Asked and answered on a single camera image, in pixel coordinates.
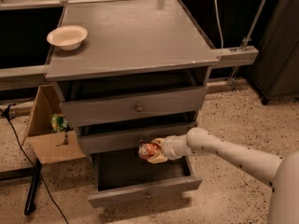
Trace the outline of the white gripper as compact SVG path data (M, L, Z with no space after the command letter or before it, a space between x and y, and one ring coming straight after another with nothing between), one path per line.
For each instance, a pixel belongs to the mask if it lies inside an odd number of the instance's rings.
M180 159L179 154L175 151L175 145L178 142L177 136L167 136L166 138L155 138L151 141L159 147L162 147L162 153L155 153L153 156L148 157L147 161L152 164L163 163L168 160Z

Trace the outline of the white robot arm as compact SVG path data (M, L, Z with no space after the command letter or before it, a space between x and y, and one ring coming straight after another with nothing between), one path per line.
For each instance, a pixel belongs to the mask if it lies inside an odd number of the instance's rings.
M202 128L156 138L139 147L139 157L150 163L202 153L217 155L272 189L267 224L299 224L298 151L283 158L226 142Z

